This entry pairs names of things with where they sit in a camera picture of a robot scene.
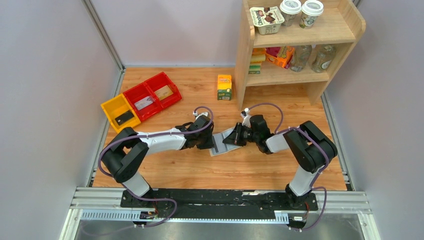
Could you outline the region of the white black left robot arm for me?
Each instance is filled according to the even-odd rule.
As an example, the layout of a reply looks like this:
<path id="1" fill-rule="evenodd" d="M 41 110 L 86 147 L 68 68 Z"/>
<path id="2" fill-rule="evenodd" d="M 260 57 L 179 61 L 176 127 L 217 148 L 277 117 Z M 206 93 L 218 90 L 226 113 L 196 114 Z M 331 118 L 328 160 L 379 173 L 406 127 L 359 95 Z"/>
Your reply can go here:
<path id="1" fill-rule="evenodd" d="M 206 115 L 199 115 L 193 122 L 166 131 L 142 133 L 126 127 L 102 150 L 98 165 L 105 166 L 103 172 L 122 184 L 128 192 L 143 197 L 151 189 L 139 173 L 145 157 L 194 147 L 210 149 L 214 146 L 213 128 L 213 120 Z"/>

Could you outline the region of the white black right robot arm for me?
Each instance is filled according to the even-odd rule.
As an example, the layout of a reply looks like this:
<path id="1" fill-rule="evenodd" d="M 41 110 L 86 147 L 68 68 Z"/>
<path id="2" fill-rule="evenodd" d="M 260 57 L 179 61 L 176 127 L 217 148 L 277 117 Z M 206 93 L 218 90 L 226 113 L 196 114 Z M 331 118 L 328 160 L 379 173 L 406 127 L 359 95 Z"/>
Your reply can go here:
<path id="1" fill-rule="evenodd" d="M 271 133 L 261 114 L 249 115 L 243 122 L 238 122 L 222 142 L 239 147 L 255 143 L 267 155 L 291 150 L 299 165 L 293 179 L 285 187 L 287 200 L 292 206 L 306 200 L 318 176 L 338 155 L 336 145 L 312 121 L 280 133 Z"/>

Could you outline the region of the gold credit card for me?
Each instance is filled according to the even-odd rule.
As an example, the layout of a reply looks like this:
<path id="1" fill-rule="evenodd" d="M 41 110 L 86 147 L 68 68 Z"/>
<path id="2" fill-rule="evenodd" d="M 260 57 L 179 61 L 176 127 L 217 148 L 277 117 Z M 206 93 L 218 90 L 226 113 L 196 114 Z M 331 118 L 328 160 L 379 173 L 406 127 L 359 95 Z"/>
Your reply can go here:
<path id="1" fill-rule="evenodd" d="M 165 98 L 170 97 L 174 92 L 172 91 L 172 89 L 169 87 L 169 85 L 165 85 L 161 88 L 159 88 L 158 90 L 156 90 L 155 95 L 157 96 L 157 98 L 162 101 Z"/>

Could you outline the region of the silver credit card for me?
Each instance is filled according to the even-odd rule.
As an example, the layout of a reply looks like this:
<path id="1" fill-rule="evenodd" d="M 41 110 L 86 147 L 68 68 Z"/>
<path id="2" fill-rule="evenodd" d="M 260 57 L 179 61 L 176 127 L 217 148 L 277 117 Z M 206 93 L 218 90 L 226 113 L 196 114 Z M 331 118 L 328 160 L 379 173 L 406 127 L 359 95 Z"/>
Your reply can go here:
<path id="1" fill-rule="evenodd" d="M 136 107 L 138 111 L 141 111 L 142 109 L 148 107 L 149 105 L 153 103 L 154 103 L 154 99 L 151 96 L 147 96 L 135 102 L 134 106 Z"/>

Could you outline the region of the black credit card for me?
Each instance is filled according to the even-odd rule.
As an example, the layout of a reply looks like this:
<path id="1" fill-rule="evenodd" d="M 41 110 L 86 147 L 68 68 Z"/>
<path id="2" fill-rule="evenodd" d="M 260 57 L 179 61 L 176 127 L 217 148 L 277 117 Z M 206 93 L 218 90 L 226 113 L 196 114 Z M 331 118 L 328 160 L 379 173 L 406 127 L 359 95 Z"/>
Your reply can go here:
<path id="1" fill-rule="evenodd" d="M 122 113 L 121 115 L 117 116 L 115 118 L 115 122 L 117 123 L 118 126 L 121 126 L 133 118 L 134 118 L 134 114 L 130 110 L 128 110 Z"/>

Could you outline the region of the yellow green juice carton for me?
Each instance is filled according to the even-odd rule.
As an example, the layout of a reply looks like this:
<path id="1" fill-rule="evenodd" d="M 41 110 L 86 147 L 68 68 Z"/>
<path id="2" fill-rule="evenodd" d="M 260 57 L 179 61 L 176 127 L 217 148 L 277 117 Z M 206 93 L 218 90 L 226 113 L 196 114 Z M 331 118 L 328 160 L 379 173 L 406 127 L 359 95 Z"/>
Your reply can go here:
<path id="1" fill-rule="evenodd" d="M 229 74 L 219 74 L 217 76 L 217 99 L 230 101 L 232 95 L 232 76 Z"/>

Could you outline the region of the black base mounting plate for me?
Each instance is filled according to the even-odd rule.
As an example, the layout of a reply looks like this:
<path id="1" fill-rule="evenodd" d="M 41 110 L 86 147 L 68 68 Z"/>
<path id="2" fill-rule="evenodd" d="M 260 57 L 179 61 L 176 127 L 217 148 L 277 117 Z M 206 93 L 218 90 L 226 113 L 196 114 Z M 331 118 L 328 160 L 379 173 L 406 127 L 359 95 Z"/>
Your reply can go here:
<path id="1" fill-rule="evenodd" d="M 228 189 L 175 189 L 150 190 L 144 200 L 134 198 L 128 191 L 122 193 L 123 208 L 153 208 L 160 218 L 172 213 L 180 219 L 270 220 L 275 211 L 318 210 L 315 194 L 310 193 L 303 202 L 294 204 L 285 192 L 254 193 L 252 190 Z"/>

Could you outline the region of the red far plastic bin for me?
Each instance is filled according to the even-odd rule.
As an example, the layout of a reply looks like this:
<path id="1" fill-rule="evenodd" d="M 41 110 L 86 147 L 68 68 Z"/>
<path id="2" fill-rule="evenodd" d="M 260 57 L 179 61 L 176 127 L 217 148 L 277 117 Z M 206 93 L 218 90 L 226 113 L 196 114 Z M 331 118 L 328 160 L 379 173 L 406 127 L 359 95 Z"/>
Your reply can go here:
<path id="1" fill-rule="evenodd" d="M 145 83 L 159 100 L 162 109 L 169 108 L 182 100 L 179 89 L 164 72 L 147 79 Z"/>

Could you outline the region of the red plastic bin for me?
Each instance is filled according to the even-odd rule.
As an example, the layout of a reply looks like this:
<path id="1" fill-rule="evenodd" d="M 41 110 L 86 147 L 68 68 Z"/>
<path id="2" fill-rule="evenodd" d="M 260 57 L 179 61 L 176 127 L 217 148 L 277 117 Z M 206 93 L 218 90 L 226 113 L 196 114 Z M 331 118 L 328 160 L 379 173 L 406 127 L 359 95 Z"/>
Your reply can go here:
<path id="1" fill-rule="evenodd" d="M 146 83 L 140 83 L 124 91 L 123 95 L 141 122 L 162 110 L 158 97 Z"/>
<path id="2" fill-rule="evenodd" d="M 164 72 L 147 79 L 145 83 L 159 100 L 162 109 L 169 108 L 182 100 L 179 89 Z"/>

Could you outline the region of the yellow green sponge stack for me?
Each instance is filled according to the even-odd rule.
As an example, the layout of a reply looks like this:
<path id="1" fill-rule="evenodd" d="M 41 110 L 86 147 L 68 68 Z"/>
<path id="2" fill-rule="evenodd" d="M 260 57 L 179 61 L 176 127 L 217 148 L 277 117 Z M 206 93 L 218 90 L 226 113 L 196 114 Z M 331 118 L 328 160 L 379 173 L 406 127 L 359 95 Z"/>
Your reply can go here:
<path id="1" fill-rule="evenodd" d="M 254 48 L 250 58 L 248 74 L 260 74 L 262 63 L 266 60 L 266 48 Z"/>

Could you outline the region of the wooden shelf unit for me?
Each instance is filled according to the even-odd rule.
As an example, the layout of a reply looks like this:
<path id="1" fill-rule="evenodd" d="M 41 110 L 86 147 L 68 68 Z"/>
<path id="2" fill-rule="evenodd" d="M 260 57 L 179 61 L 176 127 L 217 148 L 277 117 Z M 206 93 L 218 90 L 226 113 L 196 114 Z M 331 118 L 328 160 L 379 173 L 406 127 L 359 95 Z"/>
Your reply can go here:
<path id="1" fill-rule="evenodd" d="M 303 84 L 310 104 L 316 104 L 366 31 L 366 21 L 353 1 L 324 0 L 323 14 L 318 17 L 312 28 L 301 28 L 299 26 L 301 17 L 298 15 L 292 26 L 282 27 L 274 34 L 259 34 L 253 25 L 250 8 L 276 7 L 279 4 L 279 0 L 243 0 L 241 2 L 241 20 L 233 75 L 233 92 L 239 110 L 244 105 L 246 88 L 255 86 Z M 311 70 L 317 50 L 313 50 L 306 68 L 301 72 L 284 70 L 271 63 L 264 63 L 259 74 L 248 73 L 253 49 L 300 45 L 321 47 L 326 44 L 335 46 L 336 55 L 327 70 L 322 73 Z"/>

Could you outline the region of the red middle plastic bin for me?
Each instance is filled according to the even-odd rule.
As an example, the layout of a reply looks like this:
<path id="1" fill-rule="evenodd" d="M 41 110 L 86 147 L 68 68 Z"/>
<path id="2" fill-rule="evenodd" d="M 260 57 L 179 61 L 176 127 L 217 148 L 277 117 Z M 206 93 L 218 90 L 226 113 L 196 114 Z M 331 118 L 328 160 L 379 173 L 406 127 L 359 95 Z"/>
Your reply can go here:
<path id="1" fill-rule="evenodd" d="M 141 122 L 162 110 L 158 97 L 146 83 L 140 83 L 124 91 L 123 95 Z"/>

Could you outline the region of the orange snack box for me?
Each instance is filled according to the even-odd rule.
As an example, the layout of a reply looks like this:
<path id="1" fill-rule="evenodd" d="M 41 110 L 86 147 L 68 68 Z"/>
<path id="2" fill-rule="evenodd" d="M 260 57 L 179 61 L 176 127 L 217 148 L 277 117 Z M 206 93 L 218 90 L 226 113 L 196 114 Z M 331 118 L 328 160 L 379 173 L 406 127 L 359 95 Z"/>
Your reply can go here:
<path id="1" fill-rule="evenodd" d="M 266 61 L 284 69 L 290 67 L 295 52 L 293 46 L 266 47 L 265 50 Z"/>

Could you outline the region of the left clear plastic bottle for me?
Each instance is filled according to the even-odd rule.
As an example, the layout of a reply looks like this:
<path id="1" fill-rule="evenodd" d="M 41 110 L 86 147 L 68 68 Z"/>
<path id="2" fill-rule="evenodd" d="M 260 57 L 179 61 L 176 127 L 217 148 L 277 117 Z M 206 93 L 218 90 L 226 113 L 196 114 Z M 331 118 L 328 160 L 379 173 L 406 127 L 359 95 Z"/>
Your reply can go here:
<path id="1" fill-rule="evenodd" d="M 301 72 L 311 54 L 312 54 L 313 47 L 312 45 L 298 45 L 294 48 L 294 53 L 292 55 L 291 61 L 290 61 L 290 67 L 289 69 L 294 72 Z"/>

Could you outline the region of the clear plastic bottle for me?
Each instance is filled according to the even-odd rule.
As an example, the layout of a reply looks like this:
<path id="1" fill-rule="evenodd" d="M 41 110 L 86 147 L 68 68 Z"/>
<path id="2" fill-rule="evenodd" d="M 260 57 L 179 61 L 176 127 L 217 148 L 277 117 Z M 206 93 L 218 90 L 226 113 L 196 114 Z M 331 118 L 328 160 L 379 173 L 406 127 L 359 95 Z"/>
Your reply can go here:
<path id="1" fill-rule="evenodd" d="M 311 54 L 312 54 L 313 47 L 312 45 L 298 45 L 294 48 L 294 53 L 292 55 L 291 61 L 290 61 L 290 67 L 289 69 L 294 72 L 301 72 Z"/>
<path id="2" fill-rule="evenodd" d="M 312 71 L 315 73 L 325 72 L 335 58 L 336 52 L 337 49 L 333 44 L 321 45 L 317 51 L 314 61 L 312 62 Z"/>

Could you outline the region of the yellow plastic bin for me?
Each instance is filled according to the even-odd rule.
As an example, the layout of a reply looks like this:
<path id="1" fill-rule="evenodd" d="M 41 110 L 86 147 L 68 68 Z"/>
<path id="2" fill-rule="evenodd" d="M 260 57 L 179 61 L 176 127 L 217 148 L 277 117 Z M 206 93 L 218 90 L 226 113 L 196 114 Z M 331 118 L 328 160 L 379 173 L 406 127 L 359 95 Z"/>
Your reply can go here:
<path id="1" fill-rule="evenodd" d="M 129 102 L 127 101 L 127 99 L 122 93 L 115 96 L 114 98 L 111 98 L 103 102 L 100 106 L 103 112 L 105 113 L 110 125 L 117 133 L 119 133 L 121 130 L 123 130 L 126 127 L 134 128 L 141 123 L 135 111 L 132 109 Z M 133 113 L 134 118 L 132 118 L 130 121 L 127 121 L 123 125 L 120 125 L 120 126 L 117 125 L 115 118 L 128 110 L 130 110 Z"/>

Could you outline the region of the right clear plastic bottle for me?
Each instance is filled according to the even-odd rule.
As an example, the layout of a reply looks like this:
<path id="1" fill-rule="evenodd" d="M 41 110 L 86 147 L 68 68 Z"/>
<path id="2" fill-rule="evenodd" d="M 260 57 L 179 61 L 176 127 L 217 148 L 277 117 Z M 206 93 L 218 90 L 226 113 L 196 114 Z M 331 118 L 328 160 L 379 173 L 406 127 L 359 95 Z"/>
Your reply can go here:
<path id="1" fill-rule="evenodd" d="M 333 44 L 321 45 L 317 51 L 314 61 L 312 62 L 312 71 L 315 73 L 325 72 L 335 58 L 336 52 L 337 49 Z"/>

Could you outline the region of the Chobani yogurt cup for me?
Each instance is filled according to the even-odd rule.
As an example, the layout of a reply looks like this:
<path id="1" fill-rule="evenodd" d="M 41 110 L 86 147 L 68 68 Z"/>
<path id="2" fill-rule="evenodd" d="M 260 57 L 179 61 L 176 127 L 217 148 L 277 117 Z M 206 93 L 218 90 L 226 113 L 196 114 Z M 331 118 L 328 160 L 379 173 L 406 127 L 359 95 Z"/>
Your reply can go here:
<path id="1" fill-rule="evenodd" d="M 277 6 L 251 7 L 249 12 L 252 17 L 253 25 L 257 28 L 260 35 L 277 33 L 282 23 L 285 22 L 285 18 Z"/>

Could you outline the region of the left white-lidded paper cup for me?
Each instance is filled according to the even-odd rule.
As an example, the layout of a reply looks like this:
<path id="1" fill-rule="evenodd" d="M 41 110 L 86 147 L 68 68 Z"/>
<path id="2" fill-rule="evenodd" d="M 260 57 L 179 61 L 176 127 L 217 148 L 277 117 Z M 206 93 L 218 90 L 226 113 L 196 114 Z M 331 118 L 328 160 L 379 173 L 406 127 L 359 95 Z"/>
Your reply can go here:
<path id="1" fill-rule="evenodd" d="M 279 10 L 284 18 L 284 22 L 281 25 L 290 27 L 297 14 L 302 10 L 302 3 L 299 0 L 283 0 L 279 5 Z"/>

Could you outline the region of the white-lidded paper cup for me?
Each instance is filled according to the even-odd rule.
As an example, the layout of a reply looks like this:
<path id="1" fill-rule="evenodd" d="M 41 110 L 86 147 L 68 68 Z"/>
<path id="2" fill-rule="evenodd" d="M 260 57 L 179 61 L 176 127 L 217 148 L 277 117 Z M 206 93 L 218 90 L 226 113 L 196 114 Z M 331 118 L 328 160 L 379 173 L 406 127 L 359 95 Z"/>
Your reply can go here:
<path id="1" fill-rule="evenodd" d="M 302 3 L 299 0 L 283 0 L 279 5 L 279 10 L 284 18 L 284 22 L 281 25 L 290 27 L 297 14 L 302 10 Z"/>
<path id="2" fill-rule="evenodd" d="M 324 4 L 319 0 L 306 0 L 301 6 L 299 26 L 303 29 L 312 28 L 319 16 L 324 12 Z"/>

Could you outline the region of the right white-lidded paper cup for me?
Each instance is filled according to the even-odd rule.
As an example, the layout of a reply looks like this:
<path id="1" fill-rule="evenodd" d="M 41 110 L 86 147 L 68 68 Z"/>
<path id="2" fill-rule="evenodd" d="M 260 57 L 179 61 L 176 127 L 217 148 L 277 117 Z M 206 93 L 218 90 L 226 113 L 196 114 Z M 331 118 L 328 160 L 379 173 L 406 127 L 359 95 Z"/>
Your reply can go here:
<path id="1" fill-rule="evenodd" d="M 319 16 L 324 12 L 324 4 L 319 0 L 306 0 L 301 6 L 299 26 L 303 29 L 312 28 Z"/>

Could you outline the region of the aluminium frame rail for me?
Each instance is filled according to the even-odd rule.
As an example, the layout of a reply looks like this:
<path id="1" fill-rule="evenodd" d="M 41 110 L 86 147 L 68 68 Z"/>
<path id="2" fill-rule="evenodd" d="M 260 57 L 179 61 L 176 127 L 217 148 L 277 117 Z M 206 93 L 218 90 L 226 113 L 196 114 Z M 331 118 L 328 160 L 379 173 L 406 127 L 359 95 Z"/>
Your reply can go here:
<path id="1" fill-rule="evenodd" d="M 122 210 L 120 197 L 123 191 L 120 187 L 77 187 L 59 238 L 70 240 L 75 236 L 83 210 Z M 363 191 L 328 191 L 325 213 L 357 215 L 366 240 L 381 238 L 369 200 Z"/>

